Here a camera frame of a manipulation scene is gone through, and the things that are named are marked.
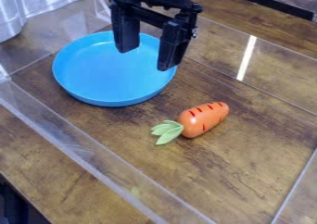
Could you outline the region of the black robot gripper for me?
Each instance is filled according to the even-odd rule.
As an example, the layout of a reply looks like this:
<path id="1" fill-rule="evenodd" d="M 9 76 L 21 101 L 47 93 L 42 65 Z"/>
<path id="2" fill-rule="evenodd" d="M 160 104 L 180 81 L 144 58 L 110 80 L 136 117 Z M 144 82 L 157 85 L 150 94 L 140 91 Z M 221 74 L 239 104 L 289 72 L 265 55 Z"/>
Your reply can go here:
<path id="1" fill-rule="evenodd" d="M 176 8 L 178 14 L 172 18 L 142 7 L 160 6 L 166 10 Z M 110 0 L 112 23 L 116 45 L 121 53 L 140 47 L 141 21 L 162 28 L 158 50 L 158 70 L 166 71 L 177 66 L 185 56 L 196 31 L 197 15 L 202 7 L 193 0 Z"/>

